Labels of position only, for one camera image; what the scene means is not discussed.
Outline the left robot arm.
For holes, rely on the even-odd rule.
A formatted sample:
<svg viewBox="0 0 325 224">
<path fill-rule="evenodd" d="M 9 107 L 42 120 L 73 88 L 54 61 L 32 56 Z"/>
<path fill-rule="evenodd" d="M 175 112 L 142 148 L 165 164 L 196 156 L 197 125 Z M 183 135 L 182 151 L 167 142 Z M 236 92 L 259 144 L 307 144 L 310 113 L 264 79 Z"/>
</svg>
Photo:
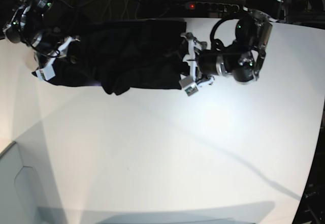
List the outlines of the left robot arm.
<svg viewBox="0 0 325 224">
<path fill-rule="evenodd" d="M 280 16 L 284 0 L 244 0 L 243 11 L 226 15 L 211 29 L 210 45 L 199 41 L 192 33 L 182 33 L 187 41 L 189 72 L 180 80 L 187 94 L 199 87 L 211 85 L 215 76 L 233 77 L 246 84 L 259 79 L 266 48 L 273 28 Z M 237 20 L 235 39 L 229 46 L 216 38 L 216 31 L 230 20 Z"/>
</svg>

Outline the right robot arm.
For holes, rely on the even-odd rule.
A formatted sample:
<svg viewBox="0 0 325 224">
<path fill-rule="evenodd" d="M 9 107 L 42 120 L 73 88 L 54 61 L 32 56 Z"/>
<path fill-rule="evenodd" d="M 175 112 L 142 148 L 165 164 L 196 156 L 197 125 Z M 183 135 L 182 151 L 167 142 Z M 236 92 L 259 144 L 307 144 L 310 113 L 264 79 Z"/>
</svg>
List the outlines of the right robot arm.
<svg viewBox="0 0 325 224">
<path fill-rule="evenodd" d="M 44 25 L 44 15 L 54 2 L 14 0 L 1 24 L 1 36 L 11 43 L 23 43 L 31 48 L 40 69 L 51 67 L 57 59 L 66 57 L 70 44 L 80 41 L 79 36 L 70 36 L 72 25 L 65 31 Z"/>
</svg>

